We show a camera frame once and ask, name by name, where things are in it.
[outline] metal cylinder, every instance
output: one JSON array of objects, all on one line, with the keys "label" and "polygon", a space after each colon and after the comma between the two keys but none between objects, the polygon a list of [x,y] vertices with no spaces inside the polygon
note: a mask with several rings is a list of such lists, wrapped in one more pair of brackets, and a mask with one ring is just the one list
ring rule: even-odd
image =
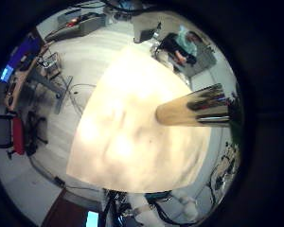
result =
[{"label": "metal cylinder", "polygon": [[227,99],[217,83],[156,109],[156,119],[167,126],[228,127]]}]

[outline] electronic equipment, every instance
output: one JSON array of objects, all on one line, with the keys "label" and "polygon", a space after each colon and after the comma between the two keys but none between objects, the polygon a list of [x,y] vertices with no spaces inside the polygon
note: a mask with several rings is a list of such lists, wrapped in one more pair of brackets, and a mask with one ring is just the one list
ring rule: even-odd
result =
[{"label": "electronic equipment", "polygon": [[22,43],[12,51],[7,65],[0,74],[0,81],[8,82],[13,71],[18,69],[19,66],[21,66],[19,64],[21,63],[23,57],[26,55],[37,56],[40,49],[40,39],[35,38],[32,35],[27,35],[27,37],[22,41]]},{"label": "electronic equipment", "polygon": [[89,211],[87,213],[87,220],[85,227],[98,227],[98,213]]}]

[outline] desk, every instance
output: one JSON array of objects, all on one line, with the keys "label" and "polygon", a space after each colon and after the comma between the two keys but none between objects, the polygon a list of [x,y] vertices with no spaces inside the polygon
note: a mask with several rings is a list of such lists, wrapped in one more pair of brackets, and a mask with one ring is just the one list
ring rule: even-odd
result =
[{"label": "desk", "polygon": [[[44,45],[41,48],[41,51],[38,57],[42,56],[51,44],[52,43]],[[33,61],[31,62],[30,66],[28,67],[26,71],[16,71],[14,75],[12,76],[12,78],[10,79],[10,81],[14,83],[14,88],[11,92],[8,92],[4,98],[4,103],[10,111],[15,110],[18,104],[18,100],[19,100],[19,96],[21,94],[22,88],[24,84],[26,83],[27,79],[31,78],[41,83],[43,86],[47,87],[49,90],[51,90],[52,92],[58,95],[59,99],[56,105],[55,114],[58,114],[60,112],[62,101],[64,99],[66,90],[61,87],[57,87],[52,82],[50,82],[50,80],[46,79],[44,76],[40,75],[39,72],[37,72],[36,64],[38,61],[38,57],[33,59]],[[68,85],[71,82],[71,80],[72,78],[69,77],[67,79],[66,84]]]},{"label": "desk", "polygon": [[126,192],[167,191],[192,183],[211,129],[163,126],[158,105],[189,88],[151,56],[124,49],[91,95],[78,125],[66,173]]}]

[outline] computer monitor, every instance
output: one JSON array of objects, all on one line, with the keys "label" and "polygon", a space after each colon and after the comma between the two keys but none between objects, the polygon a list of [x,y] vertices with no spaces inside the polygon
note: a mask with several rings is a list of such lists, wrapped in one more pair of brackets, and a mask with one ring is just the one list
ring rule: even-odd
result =
[{"label": "computer monitor", "polygon": [[85,227],[98,227],[98,213],[89,211]]},{"label": "computer monitor", "polygon": [[31,35],[27,36],[24,41],[18,47],[16,47],[14,51],[12,51],[9,62],[1,71],[0,80],[3,82],[9,81],[10,76],[18,67],[19,62],[24,55],[32,54],[37,56],[41,48],[40,43],[41,41],[39,38],[34,38]]}]

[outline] office chair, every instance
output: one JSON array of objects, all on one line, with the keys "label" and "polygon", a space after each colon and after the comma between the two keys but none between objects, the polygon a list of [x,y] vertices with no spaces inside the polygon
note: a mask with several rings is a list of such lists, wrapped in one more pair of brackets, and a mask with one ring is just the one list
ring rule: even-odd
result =
[{"label": "office chair", "polygon": [[13,153],[25,153],[23,123],[17,113],[0,115],[0,148],[13,148],[7,150],[10,159]]},{"label": "office chair", "polygon": [[45,121],[45,118],[37,118],[33,112],[29,112],[27,118],[28,129],[25,131],[23,122],[16,112],[0,115],[0,148],[12,148],[12,150],[7,150],[10,159],[13,153],[24,155],[26,151],[27,156],[35,153],[38,148],[37,139],[45,144],[48,143],[38,136],[37,132],[38,125],[40,122]]},{"label": "office chair", "polygon": [[44,144],[48,144],[48,141],[41,138],[38,135],[38,126],[41,122],[45,122],[45,117],[38,117],[34,112],[30,111],[27,114],[27,155],[30,156],[34,154],[38,148],[37,140]]}]

